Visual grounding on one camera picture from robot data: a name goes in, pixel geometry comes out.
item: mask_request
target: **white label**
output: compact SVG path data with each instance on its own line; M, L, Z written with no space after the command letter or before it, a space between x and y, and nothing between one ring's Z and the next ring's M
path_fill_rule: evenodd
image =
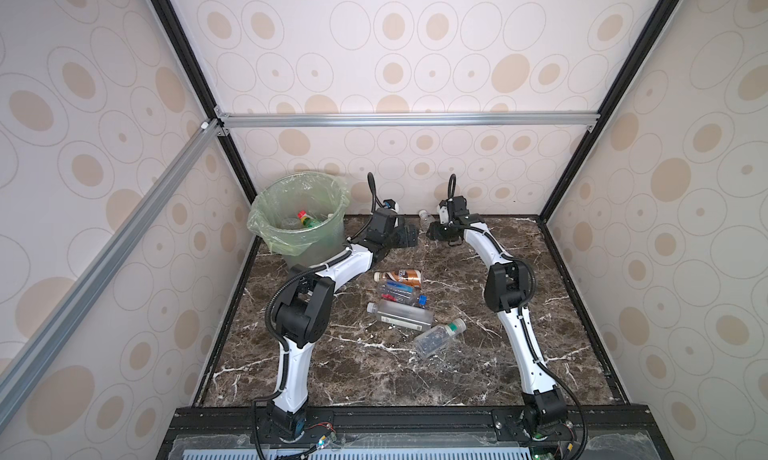
M388 316L382 316L382 322L384 322L384 323L391 323L393 325L398 325L398 326L404 326L407 329L414 329L414 330L418 330L418 331L422 330L422 326L421 325L417 325L415 323L410 323L410 322L404 322L404 321L398 320L398 319L391 319Z

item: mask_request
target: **robotic arm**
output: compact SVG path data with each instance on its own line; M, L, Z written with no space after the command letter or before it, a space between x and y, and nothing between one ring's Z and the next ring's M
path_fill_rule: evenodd
M525 404L523 427L532 439L545 438L568 419L568 409L558 385L579 404L570 388L546 367L536 341L528 311L528 303L536 287L533 269L499 245L483 219L477 214L470 214L466 199L454 195L455 189L456 176L452 175L448 182L448 198L440 203L438 209L440 220L429 226L427 237L447 241L449 245L466 241L488 268L485 305L496 313L504 325L518 362ZM586 435L584 426L583 446L586 445Z
M309 269L294 266L265 311L267 330L280 342L280 366L277 388L263 400L268 400L272 425L286 440L303 433L310 359L315 342L328 327L333 293L383 260L391 249L416 246L418 228L405 225L394 200L376 207L376 186L372 174L368 175L373 197L370 220L348 239L343 252L327 262Z

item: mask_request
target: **patterned wallpaper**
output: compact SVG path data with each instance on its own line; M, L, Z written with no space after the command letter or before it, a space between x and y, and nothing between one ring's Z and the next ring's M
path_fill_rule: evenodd
M196 131L145 0L2 0L0 372Z
M371 210L366 181L377 196L397 200L406 214L437 211L448 178L480 214L538 214L586 127L233 129L258 190L303 170L345 177L351 214Z
M588 110L657 0L174 0L235 113Z
M187 406L253 235L208 147L0 435L2 460L152 460Z
M678 460L768 452L768 0L684 0L550 227Z

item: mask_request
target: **trash can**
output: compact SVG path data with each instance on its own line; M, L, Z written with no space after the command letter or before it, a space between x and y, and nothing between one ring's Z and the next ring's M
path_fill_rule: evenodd
M261 236L274 254L292 267L312 266L344 248L344 211L350 191L339 177L302 172L283 177L259 193L248 216L248 230ZM304 228L298 213L304 210L320 222Z

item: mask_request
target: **brown marble surface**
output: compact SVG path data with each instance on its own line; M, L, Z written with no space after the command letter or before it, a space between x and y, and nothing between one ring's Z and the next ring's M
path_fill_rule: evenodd
M531 318L549 368L582 404L612 403L600 364L536 224L511 217L486 217L486 223L510 253L534 266L538 291ZM346 218L345 224L351 234L362 219ZM366 312L368 302L376 301L376 284L372 272L360 275L336 293L330 325L315 346L310 404L521 405L517 364L501 323L483 301L487 271L474 250L468 244L450 247L429 241L421 233L417 248L392 250L376 270L398 268L419 269L427 308L435 312L436 321L462 318L466 332L437 355L419 359L412 346L417 331L378 322ZM274 390L279 347L264 328L264 307L285 278L280 256L262 245L205 406L245 406Z

